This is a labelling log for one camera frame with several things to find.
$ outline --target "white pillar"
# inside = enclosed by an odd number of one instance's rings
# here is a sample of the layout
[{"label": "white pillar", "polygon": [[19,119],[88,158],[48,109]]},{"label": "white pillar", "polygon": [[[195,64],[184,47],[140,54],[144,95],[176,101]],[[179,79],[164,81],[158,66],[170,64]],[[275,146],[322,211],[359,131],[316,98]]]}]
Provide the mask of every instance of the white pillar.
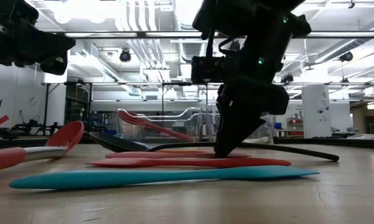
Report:
[{"label": "white pillar", "polygon": [[[67,81],[68,70],[63,75],[44,74],[44,83],[63,83]],[[50,86],[51,93],[49,94],[49,102],[47,105],[47,122],[46,125],[50,126],[54,122],[63,125],[65,119],[65,97],[67,94],[67,87],[60,85],[55,87],[55,84]]]},{"label": "white pillar", "polygon": [[331,137],[327,86],[305,86],[302,90],[304,137]]}]

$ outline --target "pipe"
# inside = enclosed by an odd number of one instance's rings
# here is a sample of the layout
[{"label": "pipe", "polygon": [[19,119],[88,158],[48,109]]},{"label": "pipe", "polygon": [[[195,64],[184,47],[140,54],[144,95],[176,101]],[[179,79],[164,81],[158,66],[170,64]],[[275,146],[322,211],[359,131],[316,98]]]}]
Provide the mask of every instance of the pipe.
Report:
[{"label": "pipe", "polygon": [[[127,4],[126,0],[118,0],[118,2],[121,5],[121,17],[117,18],[115,20],[115,26],[118,28],[118,30],[124,30],[124,31],[130,31],[130,26],[127,22]],[[129,46],[132,48],[134,53],[136,54],[139,61],[146,67],[149,68],[150,64],[146,60],[146,58],[143,55],[143,50],[139,47],[139,44],[136,40],[128,40]]]},{"label": "pipe", "polygon": [[[148,11],[149,11],[149,27],[152,31],[157,31],[156,23],[155,23],[155,0],[148,0]],[[152,40],[152,51],[155,51],[157,56],[159,57],[158,63],[161,64],[162,68],[166,68],[166,61],[163,58],[163,51],[161,47],[161,43],[158,39]]]},{"label": "pipe", "polygon": [[364,76],[364,75],[367,75],[369,73],[373,73],[374,72],[374,67],[372,68],[369,68],[369,69],[366,69],[365,71],[363,72],[355,72],[353,74],[349,74],[349,75],[346,75],[344,76],[345,78],[350,78],[351,80],[353,79],[356,79],[356,78],[359,78],[361,76]]},{"label": "pipe", "polygon": [[[133,5],[135,7],[135,2],[133,0],[132,0],[132,2],[133,3],[131,3],[130,6],[132,7],[132,5]],[[138,8],[139,8],[138,24],[141,27],[141,30],[148,30],[147,25],[146,25],[146,21],[145,21],[146,11],[145,11],[144,0],[138,0]],[[151,53],[150,53],[149,49],[147,48],[147,45],[149,45],[150,41],[152,41],[152,40],[144,39],[144,40],[139,40],[139,43],[140,43],[141,48],[145,51],[146,57],[148,59],[148,62],[151,64],[151,67],[156,68],[156,64],[151,57]]]},{"label": "pipe", "polygon": [[[370,30],[374,31],[374,21],[371,22],[369,25],[362,28],[362,30]],[[328,49],[324,50],[323,52],[319,53],[315,57],[315,63],[324,63],[329,60],[332,60],[336,57],[339,57],[358,46],[361,46],[371,39],[354,39],[354,40],[342,40],[339,43],[329,47]]]},{"label": "pipe", "polygon": [[[130,7],[130,13],[129,13],[130,28],[131,30],[139,30],[136,24],[136,3],[134,2],[134,0],[131,0],[131,1],[128,0],[128,2],[129,2],[129,7]],[[141,55],[143,56],[144,60],[147,61],[147,63],[149,64],[148,68],[154,68],[155,63],[153,62],[151,58],[151,54],[149,53],[148,49],[144,45],[144,41],[135,40],[134,43],[135,43],[136,48],[138,48],[140,53],[142,53]]]},{"label": "pipe", "polygon": [[[182,21],[179,20],[179,13],[177,10],[177,1],[172,0],[173,4],[173,12],[174,12],[174,19],[175,23],[177,24],[178,30],[182,31],[191,31],[194,30],[191,24],[183,24]],[[185,62],[190,62],[193,56],[200,55],[202,52],[203,44],[179,44],[180,46],[180,58]]]}]

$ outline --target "table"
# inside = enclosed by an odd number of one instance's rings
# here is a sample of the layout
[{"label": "table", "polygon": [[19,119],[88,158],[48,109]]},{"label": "table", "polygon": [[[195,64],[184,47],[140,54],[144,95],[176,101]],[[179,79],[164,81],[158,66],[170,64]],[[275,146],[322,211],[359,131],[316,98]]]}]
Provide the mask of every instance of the table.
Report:
[{"label": "table", "polygon": [[27,175],[91,169],[84,163],[110,153],[98,145],[80,144],[63,159],[0,170],[0,224],[374,223],[374,150],[293,146],[338,154],[340,162],[237,149],[252,156],[287,159],[293,166],[321,174],[286,180],[185,181],[67,192],[7,186],[12,179]]}]

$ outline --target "ceiling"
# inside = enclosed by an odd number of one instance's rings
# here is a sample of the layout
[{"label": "ceiling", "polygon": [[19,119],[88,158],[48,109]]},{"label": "ceiling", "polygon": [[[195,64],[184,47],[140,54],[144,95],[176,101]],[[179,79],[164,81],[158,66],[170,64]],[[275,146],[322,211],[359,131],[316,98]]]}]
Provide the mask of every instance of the ceiling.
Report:
[{"label": "ceiling", "polygon": [[[37,28],[47,32],[92,32],[92,31],[124,31],[121,30],[124,26],[117,26],[116,21],[128,22],[128,27],[132,27],[133,23],[131,18],[135,18],[137,30],[152,30],[149,20],[149,15],[153,14],[150,11],[150,6],[154,6],[154,23],[156,29],[159,31],[172,31],[179,30],[179,22],[187,21],[194,18],[196,10],[199,8],[202,0],[135,0],[135,1],[99,1],[99,0],[68,0],[69,2],[83,1],[83,4],[76,4],[75,7],[68,7],[66,10],[62,7],[64,3],[61,1],[43,1],[43,0],[28,0],[40,12],[39,20],[37,21]],[[126,12],[123,11],[121,2],[126,4]],[[174,10],[172,2],[176,2],[176,9]],[[145,20],[140,19],[140,4],[144,4],[143,11],[146,13]],[[374,23],[374,1],[361,0],[355,1],[355,7],[349,9],[351,5],[350,0],[307,0],[293,11],[295,15],[299,16],[305,14],[313,31],[369,31],[370,26]],[[68,22],[58,22],[58,19],[63,19],[64,15],[72,17]],[[139,44],[145,46],[150,52],[155,65],[157,60],[153,49],[155,49],[154,41],[148,42],[146,40],[135,40],[130,43],[130,40],[125,39],[86,39],[78,40],[78,46],[71,51],[70,65],[68,70],[69,77],[80,77],[89,82],[110,82],[103,73],[97,69],[94,63],[90,61],[83,62],[75,55],[80,49],[85,49],[90,54],[91,45],[94,45],[97,50],[97,57],[102,61],[105,66],[113,72],[116,76],[120,77],[122,82],[154,82],[155,76],[152,74],[157,72],[153,71],[150,75],[143,72],[144,64],[141,67],[141,62],[134,52],[133,46],[130,44]],[[193,40],[191,43],[180,44],[180,39],[160,39],[157,40],[161,48],[161,68],[166,64],[165,72],[161,73],[159,82],[179,82],[188,80],[190,76],[190,65],[183,61],[180,56],[186,54],[187,50],[195,54],[202,55],[205,44],[202,45],[200,40]],[[218,44],[221,39],[216,39],[213,49],[217,55]],[[347,43],[351,40],[341,39],[292,39],[283,60],[284,68],[276,75],[275,80],[280,81],[281,77],[286,74],[292,74],[295,82],[339,82],[342,77],[349,77],[350,82],[370,82],[374,80],[374,39],[369,40],[362,45],[356,44],[351,49],[353,53],[353,60],[344,62],[343,65],[340,61],[330,60],[313,65],[313,70],[307,70],[309,67],[303,66],[304,62],[314,63],[319,55],[324,54],[326,50],[331,47],[337,47],[343,42]],[[119,55],[122,49],[130,49],[131,61],[121,62]],[[344,86],[337,86],[335,89],[345,88]],[[291,96],[298,94],[301,86],[291,86],[288,88]],[[362,93],[364,86],[355,86],[344,90],[344,93],[355,94]],[[176,91],[182,91],[182,88],[176,88]]]}]

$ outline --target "duct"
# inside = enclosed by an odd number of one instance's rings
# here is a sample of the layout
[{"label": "duct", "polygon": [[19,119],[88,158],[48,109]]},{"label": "duct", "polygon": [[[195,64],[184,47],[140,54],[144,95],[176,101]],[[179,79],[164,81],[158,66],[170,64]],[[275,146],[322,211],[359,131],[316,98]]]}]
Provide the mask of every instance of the duct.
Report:
[{"label": "duct", "polygon": [[[365,26],[362,30],[370,30],[374,31],[374,21],[371,22],[369,25]],[[342,40],[339,43],[331,46],[330,48],[326,49],[325,51],[319,53],[315,57],[315,63],[324,63],[329,60],[332,60],[336,57],[339,57],[354,48],[370,41],[370,39],[354,39],[354,40]]]},{"label": "duct", "polygon": [[[130,28],[131,30],[139,30],[136,24],[136,3],[134,2],[134,0],[131,0],[131,1],[127,0],[127,2],[129,3],[129,7],[130,7],[130,12],[129,12]],[[144,58],[146,57],[148,57],[148,59],[151,58],[151,54],[149,53],[146,46],[144,45],[143,40],[135,40],[135,46],[140,49],[141,53],[143,53],[142,56]],[[149,64],[148,66],[149,68],[155,67],[155,63],[153,62],[152,58],[148,60],[148,64]]]},{"label": "duct", "polygon": [[[179,19],[180,12],[177,10],[177,1],[172,0],[173,4],[173,12],[174,12],[174,19],[175,23],[177,25],[177,28],[182,31],[191,31],[194,30],[191,24],[184,24]],[[193,56],[200,55],[202,52],[202,48],[204,47],[204,44],[179,44],[179,50],[180,50],[180,56],[185,62],[190,62],[192,60]]]},{"label": "duct", "polygon": [[371,74],[371,73],[374,73],[374,67],[366,69],[363,72],[356,72],[356,73],[353,73],[353,74],[346,75],[345,78],[349,78],[349,79],[353,80],[355,78],[359,78],[359,77],[362,77],[364,75],[368,75],[368,74]]},{"label": "duct", "polygon": [[[115,82],[124,82],[124,80],[119,80],[120,77],[118,73],[113,70],[108,64],[106,64],[104,61],[100,60],[98,58],[98,49],[92,45],[91,46],[91,52],[87,52],[86,50],[82,50],[82,54],[76,53],[76,55],[79,55],[85,60],[89,60],[89,63],[94,66],[100,73],[103,75],[106,75],[110,78],[112,78]],[[122,85],[122,87],[129,92],[131,95],[139,96],[142,95],[141,90],[137,89],[133,86],[127,86],[127,85]]]},{"label": "duct", "polygon": [[[149,28],[151,31],[157,31],[155,23],[155,0],[148,0],[148,11],[149,11]],[[166,61],[163,59],[163,51],[161,43],[158,39],[152,40],[152,45],[150,46],[154,55],[157,56],[157,63],[160,64],[161,68],[166,68]]]},{"label": "duct", "polygon": [[[127,4],[126,4],[126,0],[118,0],[118,2],[121,5],[121,13],[120,13],[120,17],[116,18],[116,20],[115,20],[115,26],[116,26],[116,28],[118,28],[118,30],[130,31],[131,29],[130,29],[130,26],[129,26],[128,22],[127,22]],[[143,53],[143,50],[140,48],[137,40],[128,40],[128,45],[133,50],[133,52],[136,54],[136,56],[139,59],[139,61],[146,68],[149,68],[150,64],[146,60],[146,58],[144,56],[144,53]]]},{"label": "duct", "polygon": [[[146,10],[145,10],[145,1],[144,0],[138,0],[138,8],[139,8],[139,19],[138,19],[138,23],[141,27],[142,30],[148,30],[148,27],[146,25],[146,18],[145,18],[145,15],[146,15]],[[155,19],[155,14],[151,14],[149,15],[149,19]],[[154,48],[154,44],[152,42],[152,40],[143,40],[141,41],[142,43],[142,46],[144,47],[145,51],[147,51],[147,57],[148,57],[148,60],[154,64],[154,67],[162,67],[161,65],[161,62],[159,60],[159,56],[157,54],[157,51],[156,49]],[[150,46],[151,49],[152,49],[152,53],[154,55],[154,58],[156,60],[156,64],[154,63],[152,57],[151,57],[151,53],[149,52],[149,49],[146,47],[146,46]]]}]

